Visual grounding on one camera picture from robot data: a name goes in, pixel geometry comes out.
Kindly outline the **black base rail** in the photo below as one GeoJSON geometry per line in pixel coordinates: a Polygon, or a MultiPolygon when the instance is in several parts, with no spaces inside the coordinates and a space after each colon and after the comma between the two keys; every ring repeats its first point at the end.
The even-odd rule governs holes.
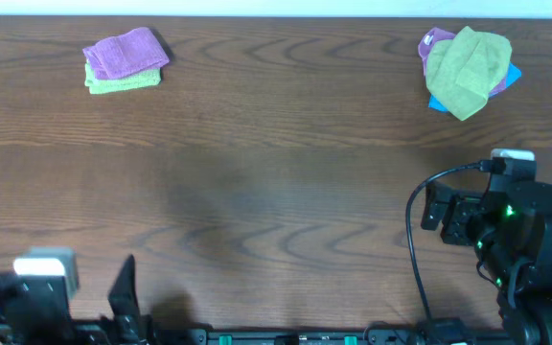
{"type": "Polygon", "coordinates": [[[159,344],[167,345],[405,345],[438,344],[413,329],[374,328],[367,331],[159,331],[159,344]]]}

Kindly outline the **crumpled olive green cloth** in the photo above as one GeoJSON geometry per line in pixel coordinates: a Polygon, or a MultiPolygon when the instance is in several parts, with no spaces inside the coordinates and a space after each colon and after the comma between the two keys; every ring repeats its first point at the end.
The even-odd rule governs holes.
{"type": "Polygon", "coordinates": [[[455,118],[465,121],[487,104],[511,56],[508,38],[465,27],[453,40],[434,45],[427,60],[426,88],[455,118]]]}

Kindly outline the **blue cloth under pile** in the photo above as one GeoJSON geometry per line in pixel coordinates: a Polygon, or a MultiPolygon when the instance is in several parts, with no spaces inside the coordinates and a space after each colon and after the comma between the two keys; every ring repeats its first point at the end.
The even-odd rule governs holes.
{"type": "MultiPolygon", "coordinates": [[[[522,76],[521,71],[513,64],[510,63],[508,72],[504,79],[489,93],[489,97],[496,96],[497,94],[505,91],[512,86],[522,76]]],[[[449,110],[443,106],[434,96],[431,96],[427,105],[430,109],[437,110],[439,112],[447,113],[449,110]]]]}

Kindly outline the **purple microfibre cloth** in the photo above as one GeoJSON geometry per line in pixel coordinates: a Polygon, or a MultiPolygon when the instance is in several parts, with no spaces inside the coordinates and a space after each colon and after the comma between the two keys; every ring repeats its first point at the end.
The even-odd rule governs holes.
{"type": "Polygon", "coordinates": [[[147,27],[104,38],[82,49],[98,80],[119,80],[170,62],[162,45],[147,27]]]}

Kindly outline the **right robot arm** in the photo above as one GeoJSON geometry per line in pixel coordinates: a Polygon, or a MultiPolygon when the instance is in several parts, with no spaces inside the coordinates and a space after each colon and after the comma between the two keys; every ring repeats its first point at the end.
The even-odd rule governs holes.
{"type": "Polygon", "coordinates": [[[552,344],[552,185],[537,181],[532,158],[494,156],[463,168],[487,173],[486,190],[452,189],[441,172],[427,178],[412,193],[425,193],[422,228],[473,249],[514,343],[552,344]]]}

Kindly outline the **folded light green cloth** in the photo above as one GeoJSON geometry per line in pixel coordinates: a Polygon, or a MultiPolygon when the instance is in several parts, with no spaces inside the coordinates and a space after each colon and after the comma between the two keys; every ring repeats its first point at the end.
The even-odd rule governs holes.
{"type": "Polygon", "coordinates": [[[98,80],[88,62],[85,63],[84,85],[92,95],[122,92],[158,85],[161,81],[159,69],[146,70],[117,80],[98,80]]]}

